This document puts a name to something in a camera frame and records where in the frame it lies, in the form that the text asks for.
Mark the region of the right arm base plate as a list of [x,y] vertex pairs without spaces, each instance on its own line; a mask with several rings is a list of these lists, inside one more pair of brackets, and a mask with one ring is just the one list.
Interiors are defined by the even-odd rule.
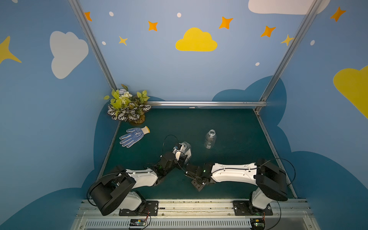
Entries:
[[249,200],[235,200],[232,202],[236,216],[272,216],[273,211],[268,204],[265,209],[253,207]]

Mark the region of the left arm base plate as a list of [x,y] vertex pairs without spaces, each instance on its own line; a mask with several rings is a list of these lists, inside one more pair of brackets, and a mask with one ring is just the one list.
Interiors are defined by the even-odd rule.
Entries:
[[119,216],[157,216],[159,210],[159,201],[143,201],[135,210],[120,209]]

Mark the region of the square clear plastic bottle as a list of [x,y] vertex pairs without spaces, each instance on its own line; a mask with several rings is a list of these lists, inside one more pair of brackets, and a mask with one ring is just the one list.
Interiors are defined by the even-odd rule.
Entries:
[[191,145],[188,142],[182,142],[179,145],[180,145],[180,149],[178,150],[178,154],[179,154],[178,159],[182,161],[183,165],[186,165],[188,164],[192,156]]

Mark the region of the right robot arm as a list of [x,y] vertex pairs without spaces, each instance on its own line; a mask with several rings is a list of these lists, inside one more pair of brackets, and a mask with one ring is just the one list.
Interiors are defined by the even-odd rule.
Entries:
[[288,200],[286,172],[265,159],[241,165],[207,163],[197,167],[188,164],[186,176],[192,179],[192,185],[198,191],[204,186],[221,182],[239,182],[257,186],[246,204],[248,212],[252,215],[266,211],[272,201]]

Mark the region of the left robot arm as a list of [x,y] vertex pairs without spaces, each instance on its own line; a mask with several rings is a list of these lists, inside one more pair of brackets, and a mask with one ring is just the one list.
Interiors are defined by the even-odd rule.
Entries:
[[190,157],[191,145],[182,142],[145,170],[129,170],[118,165],[90,186],[87,199],[93,201],[90,204],[97,206],[103,216],[116,209],[122,210],[125,216],[146,213],[147,200],[134,189],[159,185],[173,169],[183,169]]

